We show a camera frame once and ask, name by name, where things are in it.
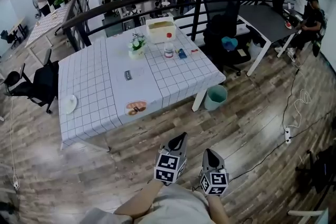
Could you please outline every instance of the power strip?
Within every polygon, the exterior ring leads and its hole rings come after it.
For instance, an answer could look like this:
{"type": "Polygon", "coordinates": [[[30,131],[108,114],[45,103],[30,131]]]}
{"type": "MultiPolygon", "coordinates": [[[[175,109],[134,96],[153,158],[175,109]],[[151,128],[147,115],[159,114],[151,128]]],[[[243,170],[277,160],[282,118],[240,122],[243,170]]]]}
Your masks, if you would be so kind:
{"type": "Polygon", "coordinates": [[[290,138],[290,128],[285,129],[285,142],[286,144],[290,144],[291,138],[290,138]]]}

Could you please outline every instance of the black t-shirt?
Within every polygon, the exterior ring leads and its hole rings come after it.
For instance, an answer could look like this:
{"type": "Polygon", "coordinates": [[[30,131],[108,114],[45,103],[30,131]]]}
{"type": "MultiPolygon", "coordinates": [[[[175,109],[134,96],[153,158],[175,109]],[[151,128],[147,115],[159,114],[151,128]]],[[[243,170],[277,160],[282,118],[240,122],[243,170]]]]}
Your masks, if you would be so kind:
{"type": "Polygon", "coordinates": [[[317,22],[323,24],[323,15],[319,9],[313,9],[308,15],[306,26],[307,27],[316,26],[317,22]]]}

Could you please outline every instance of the white cable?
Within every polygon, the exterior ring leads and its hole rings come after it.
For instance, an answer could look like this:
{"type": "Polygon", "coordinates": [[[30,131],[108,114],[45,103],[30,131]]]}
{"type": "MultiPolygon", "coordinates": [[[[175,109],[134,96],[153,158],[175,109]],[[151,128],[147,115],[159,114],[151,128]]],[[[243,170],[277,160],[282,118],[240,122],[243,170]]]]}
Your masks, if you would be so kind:
{"type": "Polygon", "coordinates": [[[16,174],[16,171],[15,171],[15,162],[14,162],[14,154],[13,154],[13,145],[12,145],[12,114],[13,114],[13,103],[14,103],[14,98],[12,97],[12,107],[11,107],[11,117],[10,117],[10,139],[11,139],[11,151],[12,151],[12,161],[13,161],[13,183],[12,185],[14,186],[14,188],[16,190],[19,189],[20,187],[20,178],[18,177],[18,175],[16,174]]]}
{"type": "Polygon", "coordinates": [[[300,98],[294,101],[294,107],[295,107],[297,113],[300,115],[300,121],[299,121],[299,125],[298,126],[296,126],[296,125],[288,125],[287,128],[288,127],[299,128],[300,125],[301,125],[302,115],[301,115],[300,111],[298,110],[298,108],[296,107],[296,103],[298,101],[300,101],[303,104],[309,104],[311,102],[311,98],[310,98],[309,92],[306,90],[306,87],[307,87],[306,78],[304,77],[304,75],[303,75],[303,73],[301,71],[299,71],[299,73],[302,75],[303,79],[305,80],[304,88],[300,90],[300,95],[299,95],[300,98]]]}

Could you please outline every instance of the desk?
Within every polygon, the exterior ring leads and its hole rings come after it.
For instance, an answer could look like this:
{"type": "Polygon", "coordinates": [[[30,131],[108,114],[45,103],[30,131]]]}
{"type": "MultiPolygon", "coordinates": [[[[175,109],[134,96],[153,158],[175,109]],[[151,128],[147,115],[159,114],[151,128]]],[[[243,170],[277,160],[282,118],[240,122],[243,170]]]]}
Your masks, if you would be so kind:
{"type": "Polygon", "coordinates": [[[22,22],[25,20],[25,18],[20,19],[8,32],[8,34],[13,34],[14,30],[18,29],[21,32],[21,35],[23,36],[23,39],[27,37],[23,27],[22,27],[22,22]]]}
{"type": "Polygon", "coordinates": [[[288,29],[285,19],[269,6],[243,5],[239,9],[239,16],[243,22],[256,29],[266,41],[262,51],[247,72],[247,75],[251,76],[273,42],[289,36],[278,54],[280,57],[298,30],[295,27],[288,29]]]}
{"type": "Polygon", "coordinates": [[[31,46],[34,42],[39,40],[42,37],[45,37],[49,46],[52,47],[52,43],[50,42],[47,34],[52,31],[54,28],[58,27],[61,23],[63,23],[64,17],[66,15],[69,4],[66,4],[64,7],[58,8],[56,10],[57,17],[53,18],[52,13],[48,14],[46,17],[43,17],[39,20],[39,25],[35,25],[31,35],[27,41],[25,48],[28,50],[29,54],[35,59],[37,63],[40,63],[43,66],[42,62],[36,54],[31,49],[31,46]]]}
{"type": "MultiPolygon", "coordinates": [[[[146,26],[135,30],[146,35],[146,26]]],[[[102,37],[59,62],[61,148],[75,142],[87,144],[85,140],[92,136],[194,94],[197,96],[192,109],[196,111],[207,88],[225,80],[201,51],[190,55],[198,47],[179,28],[174,49],[183,48],[186,59],[180,59],[176,53],[167,59],[163,57],[163,43],[154,45],[147,41],[145,56],[132,60],[127,46],[132,33],[134,29],[102,37]],[[67,115],[62,100],[69,94],[74,94],[79,102],[74,112],[67,115]]],[[[107,147],[94,147],[108,151],[107,147]]]]}

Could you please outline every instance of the white box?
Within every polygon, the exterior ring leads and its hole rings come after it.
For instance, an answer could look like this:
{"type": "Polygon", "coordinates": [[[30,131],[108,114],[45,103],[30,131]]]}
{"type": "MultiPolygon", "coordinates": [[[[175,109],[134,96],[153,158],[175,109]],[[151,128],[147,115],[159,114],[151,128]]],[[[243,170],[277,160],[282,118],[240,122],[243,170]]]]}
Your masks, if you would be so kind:
{"type": "Polygon", "coordinates": [[[173,41],[176,38],[176,26],[174,24],[173,17],[162,17],[157,19],[146,20],[146,29],[150,41],[154,44],[167,42],[167,33],[172,34],[172,37],[169,39],[169,42],[173,41]],[[173,25],[150,29],[150,25],[161,22],[170,22],[173,23],[173,25]]]}

